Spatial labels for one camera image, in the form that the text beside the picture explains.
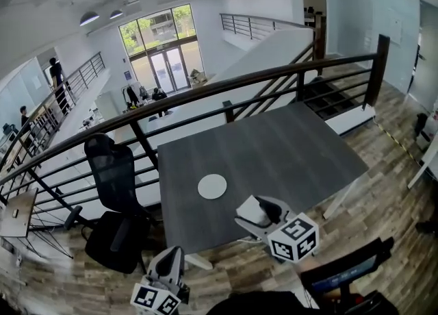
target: dark gray table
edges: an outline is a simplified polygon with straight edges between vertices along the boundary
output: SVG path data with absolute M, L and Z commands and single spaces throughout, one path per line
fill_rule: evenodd
M 167 244 L 186 253 L 247 236 L 233 218 L 252 194 L 282 199 L 299 214 L 368 169 L 304 103 L 158 146 L 158 163 Z M 227 181 L 227 191 L 213 201 L 197 190 L 208 174 Z

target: glass door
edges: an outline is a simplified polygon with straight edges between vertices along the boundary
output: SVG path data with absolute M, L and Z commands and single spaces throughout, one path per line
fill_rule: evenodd
M 151 64 L 157 84 L 165 93 L 189 87 L 187 72 L 178 47 L 151 55 Z

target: small table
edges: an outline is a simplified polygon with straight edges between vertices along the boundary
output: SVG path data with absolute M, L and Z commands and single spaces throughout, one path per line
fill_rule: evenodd
M 42 257 L 27 238 L 29 235 L 29 228 L 32 226 L 32 212 L 34 210 L 37 194 L 38 189 L 34 188 L 33 190 L 26 191 L 15 197 L 12 197 L 11 199 L 8 199 L 8 204 L 1 213 L 0 237 L 17 238 L 27 249 L 34 252 L 39 257 Z M 13 217 L 15 210 L 18 210 L 16 218 Z M 36 216 L 37 218 L 35 219 L 39 220 L 42 225 L 45 226 L 43 221 L 39 218 L 38 213 Z M 35 236 L 41 239 L 44 243 L 48 244 L 50 247 L 54 248 L 60 253 L 73 258 L 64 250 L 64 248 L 62 248 L 59 242 L 53 237 L 51 232 L 47 233 L 51 236 L 53 241 L 44 236 L 41 231 L 34 232 Z
M 345 190 L 368 169 L 304 103 L 158 146 L 158 168 L 166 241 L 186 254 L 247 236 L 234 217 L 252 194 L 282 199 L 299 214 Z M 226 192 L 212 201 L 197 190 L 208 174 L 227 181 Z M 346 194 L 334 200 L 325 218 Z

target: chair armrest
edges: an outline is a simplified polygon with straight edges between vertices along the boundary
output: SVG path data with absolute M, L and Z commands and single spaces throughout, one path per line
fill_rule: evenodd
M 65 230 L 68 231 L 69 229 L 71 229 L 73 223 L 77 220 L 77 217 L 79 216 L 81 211 L 82 211 L 82 207 L 80 205 L 76 205 L 76 207 L 72 210 L 72 212 L 70 213 L 70 215 L 68 216 L 67 220 L 64 223 Z
M 123 241 L 125 240 L 125 238 L 129 233 L 129 229 L 131 229 L 131 224 L 132 224 L 131 219 L 128 218 L 123 219 L 122 223 L 120 224 L 120 227 L 118 228 L 117 234 L 114 236 L 111 247 L 109 248 L 111 252 L 118 252 L 120 246 L 122 245 Z

